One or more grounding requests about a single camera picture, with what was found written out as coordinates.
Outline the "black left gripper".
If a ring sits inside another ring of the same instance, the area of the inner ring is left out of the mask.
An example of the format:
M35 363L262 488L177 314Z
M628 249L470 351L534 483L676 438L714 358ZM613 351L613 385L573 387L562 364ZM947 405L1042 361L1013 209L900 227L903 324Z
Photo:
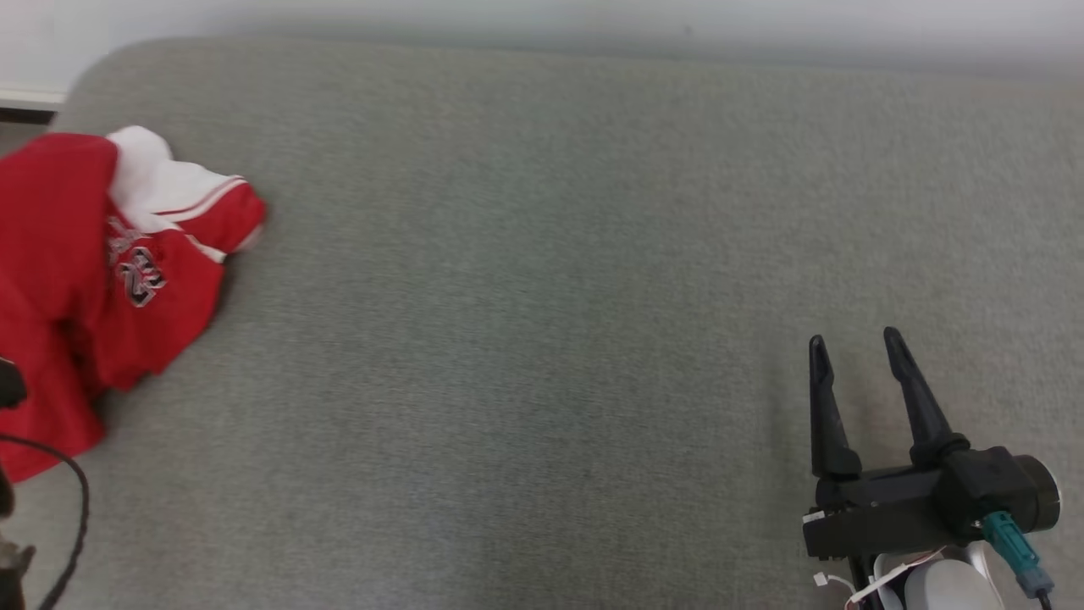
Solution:
M26 401L28 391L23 375L16 364L1 358L0 360L0 407L16 408Z

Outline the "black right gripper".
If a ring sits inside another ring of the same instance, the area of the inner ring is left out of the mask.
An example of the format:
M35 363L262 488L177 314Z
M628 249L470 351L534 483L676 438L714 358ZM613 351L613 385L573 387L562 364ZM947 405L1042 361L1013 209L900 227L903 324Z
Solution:
M821 335L811 337L810 466L821 481L817 504L802 525L808 555L820 560L872 558L967 546L983 540L984 520L998 511L1009 512L1025 533L1056 525L1061 494L1049 468L1003 446L971 449L968 437L954 431L938 406L902 333L883 328L883 346L904 397L913 437L911 464L929 470L862 473L833 390L827 345Z

